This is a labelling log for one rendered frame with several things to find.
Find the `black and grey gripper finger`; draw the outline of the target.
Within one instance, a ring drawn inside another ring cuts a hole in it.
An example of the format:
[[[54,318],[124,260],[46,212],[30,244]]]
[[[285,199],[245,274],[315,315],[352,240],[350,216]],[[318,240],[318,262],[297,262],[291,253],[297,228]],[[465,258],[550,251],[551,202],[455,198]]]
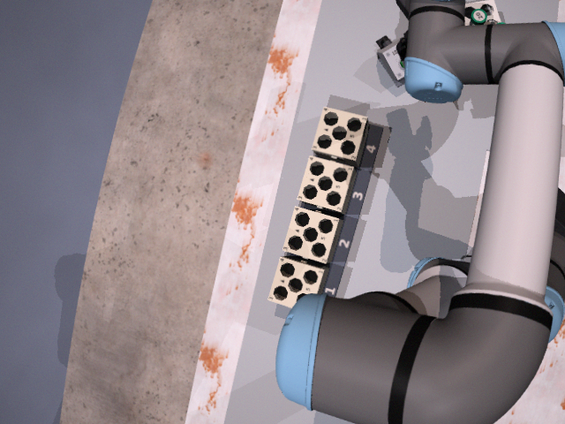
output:
[[[406,50],[407,50],[407,40],[405,40],[405,38],[400,38],[400,41],[397,43],[396,45],[396,50],[398,55],[401,58],[401,61],[403,63],[404,66],[404,59],[406,58]]]

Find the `grey bench mat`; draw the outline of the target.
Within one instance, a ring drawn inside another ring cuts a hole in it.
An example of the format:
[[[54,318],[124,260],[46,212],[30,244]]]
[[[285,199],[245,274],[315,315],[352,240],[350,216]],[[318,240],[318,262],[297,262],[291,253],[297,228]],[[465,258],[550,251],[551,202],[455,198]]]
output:
[[[422,259],[465,259],[499,85],[463,85],[454,102],[411,97],[376,42],[404,37],[408,25],[396,0],[321,2],[223,424],[355,424],[283,395],[275,357],[291,308],[267,300],[323,107],[383,127],[335,297],[395,294]]]

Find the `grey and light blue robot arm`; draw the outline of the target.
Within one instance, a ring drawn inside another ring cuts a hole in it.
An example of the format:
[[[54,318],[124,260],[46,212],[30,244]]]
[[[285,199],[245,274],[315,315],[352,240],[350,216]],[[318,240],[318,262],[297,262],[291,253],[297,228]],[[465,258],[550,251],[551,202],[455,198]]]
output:
[[[494,424],[565,315],[565,22],[466,26],[465,0],[396,4],[410,96],[446,103],[463,85],[499,85],[471,262],[425,258],[397,294],[306,294],[282,327],[276,379],[288,400],[355,424]]]

